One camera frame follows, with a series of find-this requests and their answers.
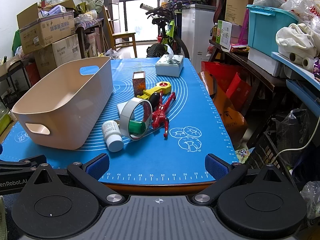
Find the white cable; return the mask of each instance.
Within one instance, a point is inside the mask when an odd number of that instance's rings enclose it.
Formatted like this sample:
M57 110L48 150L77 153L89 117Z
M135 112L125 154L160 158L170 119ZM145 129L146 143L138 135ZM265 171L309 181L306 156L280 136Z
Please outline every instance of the white cable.
M283 152L287 152L287 151L301 151L301 150L303 150L304 148L306 148L306 147L309 145L309 143L312 141L312 139L313 139L313 137L314 137L314 135L315 135L315 133L316 133L316 131L317 131L317 129L318 129L319 123L320 123L320 116L319 116L318 123L317 123L316 128L315 128L315 131L313 132L310 140L307 142L307 144L306 144L304 147L298 148L298 149L285 149L285 150L282 150L281 152L279 152L279 153L276 155L276 157L273 159L273 161L271 162L271 164L273 164L273 163L276 161L277 157L278 157L281 153L283 153Z

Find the blue silicone mat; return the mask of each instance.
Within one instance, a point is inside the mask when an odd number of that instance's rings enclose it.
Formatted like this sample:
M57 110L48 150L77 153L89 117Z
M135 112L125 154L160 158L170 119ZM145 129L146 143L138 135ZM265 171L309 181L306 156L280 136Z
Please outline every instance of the blue silicone mat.
M45 154L54 168L65 168L74 161L85 163L100 153L108 153L110 168L100 179L106 183L164 185L212 181L214 178L204 168L204 159L213 153L228 163L236 162L230 138L202 81L188 59L180 77L157 76L158 58L112 60L114 91L102 111L87 141L76 151L59 150L32 142L17 123L3 142L4 161ZM172 101L167 117L170 120L168 139L164 127L149 129L139 141L123 138L124 149L108 152L101 125L107 120L119 119L116 105L130 100L133 94L132 74L146 72L146 87L150 89L159 81L169 81L177 99ZM142 116L136 109L135 117Z

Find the yellow toy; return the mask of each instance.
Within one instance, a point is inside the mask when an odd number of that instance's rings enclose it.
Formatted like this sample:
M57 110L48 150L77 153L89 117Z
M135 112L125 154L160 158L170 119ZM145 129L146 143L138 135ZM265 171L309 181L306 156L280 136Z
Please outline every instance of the yellow toy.
M143 95L142 96L137 96L137 98L142 98L142 99L148 100L149 97L154 92L160 92L160 90L163 91L164 95L169 94L171 92L171 84L170 84L170 82L160 81L159 83L156 84L155 87L153 87L151 89L145 89L143 91Z

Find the blue shelf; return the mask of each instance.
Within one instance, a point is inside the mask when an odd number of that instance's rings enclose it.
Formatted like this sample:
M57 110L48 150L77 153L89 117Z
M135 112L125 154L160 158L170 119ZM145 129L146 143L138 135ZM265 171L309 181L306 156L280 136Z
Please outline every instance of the blue shelf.
M304 104L310 109L310 111L316 116L320 116L320 105L316 102L317 96L315 96L305 86L300 86L293 80L286 80L287 87L294 93Z
M300 65L292 63L287 57L281 55L278 52L272 52L271 57L273 59L276 59L283 64L287 65L289 68L291 68L293 71L297 72L300 76L305 78L307 81L309 81L316 89L320 91L320 83L315 80L313 74L304 68L302 68Z

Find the refrigerator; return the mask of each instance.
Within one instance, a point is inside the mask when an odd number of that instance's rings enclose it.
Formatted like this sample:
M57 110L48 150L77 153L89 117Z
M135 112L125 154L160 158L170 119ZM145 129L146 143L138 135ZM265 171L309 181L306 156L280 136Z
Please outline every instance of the refrigerator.
M214 27L213 16L216 7L191 4L182 7L181 39L188 48L190 61L201 72L201 62L208 61L207 56L211 29Z

